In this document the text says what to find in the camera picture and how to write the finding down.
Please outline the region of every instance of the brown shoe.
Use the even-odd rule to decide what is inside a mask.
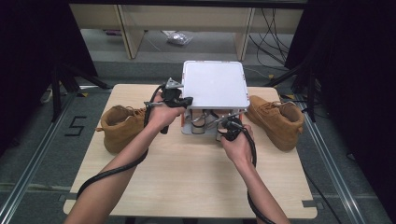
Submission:
[[[111,153],[121,152],[144,128],[146,108],[133,109],[129,106],[115,105],[101,117],[102,128],[105,131],[105,147]]]
[[[303,131],[303,113],[293,102],[267,102],[257,95],[252,95],[246,116],[262,127],[280,150],[294,149],[298,136]]]

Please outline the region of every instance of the person's right hand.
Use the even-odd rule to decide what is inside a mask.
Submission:
[[[253,131],[251,131],[250,125],[244,125],[250,134],[251,138],[254,140]],[[228,141],[225,137],[221,137],[221,143],[225,149],[228,158],[235,164],[246,164],[251,163],[252,155],[250,144],[248,139],[243,133],[238,134],[235,140],[232,142]]]

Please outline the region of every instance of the wooden table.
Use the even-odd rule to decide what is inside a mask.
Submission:
[[[104,112],[113,105],[144,107],[157,88],[155,85],[116,85]],[[273,88],[248,88],[250,95],[267,101],[279,100]],[[257,148],[257,170],[288,218],[314,218],[315,206],[304,207],[313,198],[304,176],[297,150],[283,152],[269,140],[264,130],[246,117],[252,126]],[[104,132],[96,132],[80,166],[71,194],[96,175],[113,157],[103,145]],[[67,200],[70,212],[74,200]],[[186,135],[181,119],[158,134],[147,158],[138,165],[134,176],[112,216],[126,217],[254,217],[247,200],[247,188],[227,158],[221,144],[211,135]]]

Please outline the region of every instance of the gray carpet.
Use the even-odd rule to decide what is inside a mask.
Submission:
[[[99,78],[110,85],[118,83],[161,84],[169,77],[180,80],[181,63],[95,63]],[[248,86],[261,86],[268,82],[268,75],[279,77],[282,71],[262,66],[244,66]],[[277,85],[279,94],[291,94],[293,77]],[[91,85],[78,78],[80,85]],[[108,91],[91,91],[86,97],[76,97],[66,111],[63,122],[50,143],[49,150],[37,170],[30,188],[25,193],[11,223],[62,223],[64,196],[72,186],[83,156],[91,141],[103,108],[109,96]],[[390,223],[375,193],[364,178],[358,164],[347,158],[347,148],[327,115],[324,105],[315,108],[317,125],[325,142],[334,156],[342,175],[359,203],[368,223]],[[0,158],[0,200],[3,202],[12,185],[18,181],[26,164],[39,146],[52,116],[51,102],[40,106],[20,134],[20,144],[9,148]],[[70,128],[75,117],[75,125],[84,126],[79,136],[67,136],[78,133]],[[302,164],[319,190],[326,196],[331,207],[342,223],[350,223],[346,209],[333,186],[329,174],[318,154],[317,147],[306,127],[299,140],[297,149]],[[320,197],[312,183],[309,186],[318,205],[318,216],[312,220],[294,219],[292,223],[336,223],[330,208]],[[122,223],[124,217],[110,217],[107,223]],[[179,218],[141,217],[137,223],[181,223]],[[242,223],[241,220],[202,219],[203,223]]]

